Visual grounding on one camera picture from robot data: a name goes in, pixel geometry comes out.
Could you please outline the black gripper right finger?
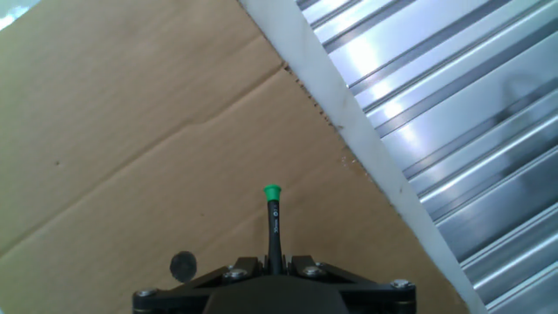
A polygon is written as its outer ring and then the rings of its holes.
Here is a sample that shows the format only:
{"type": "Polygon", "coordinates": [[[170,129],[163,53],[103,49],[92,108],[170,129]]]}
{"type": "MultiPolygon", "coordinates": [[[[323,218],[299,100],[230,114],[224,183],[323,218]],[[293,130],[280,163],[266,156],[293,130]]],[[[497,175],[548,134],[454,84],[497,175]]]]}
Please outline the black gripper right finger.
{"type": "Polygon", "coordinates": [[[349,313],[416,314],[417,290],[406,279],[377,283],[311,256],[283,259],[289,276],[323,283],[336,290],[349,313]]]}

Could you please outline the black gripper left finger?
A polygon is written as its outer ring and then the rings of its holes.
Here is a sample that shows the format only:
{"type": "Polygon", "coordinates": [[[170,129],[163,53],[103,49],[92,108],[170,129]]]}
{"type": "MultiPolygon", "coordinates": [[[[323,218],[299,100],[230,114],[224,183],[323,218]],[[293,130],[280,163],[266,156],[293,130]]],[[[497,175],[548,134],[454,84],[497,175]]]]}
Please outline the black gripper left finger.
{"type": "Polygon", "coordinates": [[[226,265],[170,290],[145,288],[133,294],[133,314],[202,313],[219,288],[266,274],[267,257],[239,257],[226,265]]]}

